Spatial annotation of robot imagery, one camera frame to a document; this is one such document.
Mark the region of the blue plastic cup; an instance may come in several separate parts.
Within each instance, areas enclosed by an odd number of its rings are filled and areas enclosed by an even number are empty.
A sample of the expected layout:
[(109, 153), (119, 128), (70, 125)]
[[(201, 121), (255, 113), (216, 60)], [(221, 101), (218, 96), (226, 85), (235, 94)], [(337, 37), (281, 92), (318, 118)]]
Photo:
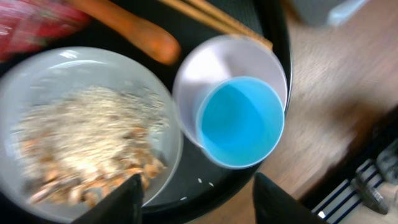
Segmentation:
[(226, 169), (263, 161), (278, 145), (285, 125), (282, 102), (270, 84), (236, 77), (212, 88), (195, 114), (204, 155)]

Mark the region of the white small bowl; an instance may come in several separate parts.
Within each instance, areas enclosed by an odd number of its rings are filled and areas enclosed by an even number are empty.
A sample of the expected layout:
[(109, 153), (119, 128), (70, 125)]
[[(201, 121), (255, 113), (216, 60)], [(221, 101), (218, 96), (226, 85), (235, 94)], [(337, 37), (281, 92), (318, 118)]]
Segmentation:
[(172, 88), (180, 127), (197, 147), (195, 114), (206, 94), (217, 84), (248, 76), (268, 83), (287, 107), (288, 84), (276, 54), (243, 35), (220, 35), (192, 50), (182, 62)]

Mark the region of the red snack wrapper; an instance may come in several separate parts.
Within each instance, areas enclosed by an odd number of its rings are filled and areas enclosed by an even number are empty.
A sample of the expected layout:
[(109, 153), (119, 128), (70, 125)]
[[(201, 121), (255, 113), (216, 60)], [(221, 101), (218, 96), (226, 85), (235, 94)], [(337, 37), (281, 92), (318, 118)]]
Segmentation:
[(66, 1), (1, 0), (1, 61), (78, 32), (90, 17)]

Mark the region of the wooden chopstick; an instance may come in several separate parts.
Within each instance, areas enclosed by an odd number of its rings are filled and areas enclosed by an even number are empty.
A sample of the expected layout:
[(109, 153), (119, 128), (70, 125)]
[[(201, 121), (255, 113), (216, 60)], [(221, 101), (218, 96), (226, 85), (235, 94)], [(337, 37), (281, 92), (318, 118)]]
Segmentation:
[(209, 15), (208, 13), (202, 11), (196, 6), (190, 4), (189, 2), (179, 1), (179, 0), (159, 0), (159, 2), (185, 14), (192, 19), (211, 27), (214, 30), (222, 32), (224, 34), (242, 34), (236, 29), (230, 27), (229, 25), (221, 22), (217, 18)]
[(202, 11), (208, 13), (209, 15), (217, 18), (221, 22), (229, 25), (230, 27), (236, 29), (240, 33), (250, 36), (253, 39), (256, 39), (262, 42), (268, 49), (272, 50), (273, 44), (271, 41), (267, 40), (265, 37), (259, 35), (257, 32), (254, 32), (252, 29), (244, 25), (242, 22), (239, 22), (237, 19), (231, 17), (221, 9), (218, 9), (214, 5), (202, 1), (202, 0), (187, 0), (190, 4), (196, 6), (197, 8), (201, 9)]

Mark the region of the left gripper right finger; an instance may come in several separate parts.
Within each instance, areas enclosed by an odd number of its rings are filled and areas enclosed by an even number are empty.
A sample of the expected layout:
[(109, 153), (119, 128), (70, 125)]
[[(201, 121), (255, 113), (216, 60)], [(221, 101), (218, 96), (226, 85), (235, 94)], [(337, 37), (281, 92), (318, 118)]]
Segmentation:
[(252, 198), (257, 224), (328, 224), (259, 172)]

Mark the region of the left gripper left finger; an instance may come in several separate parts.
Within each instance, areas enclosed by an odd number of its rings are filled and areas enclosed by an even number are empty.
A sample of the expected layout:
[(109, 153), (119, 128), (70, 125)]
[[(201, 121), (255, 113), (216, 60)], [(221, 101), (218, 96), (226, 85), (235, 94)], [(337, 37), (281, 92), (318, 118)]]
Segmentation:
[(71, 224), (141, 224), (144, 192), (135, 174)]

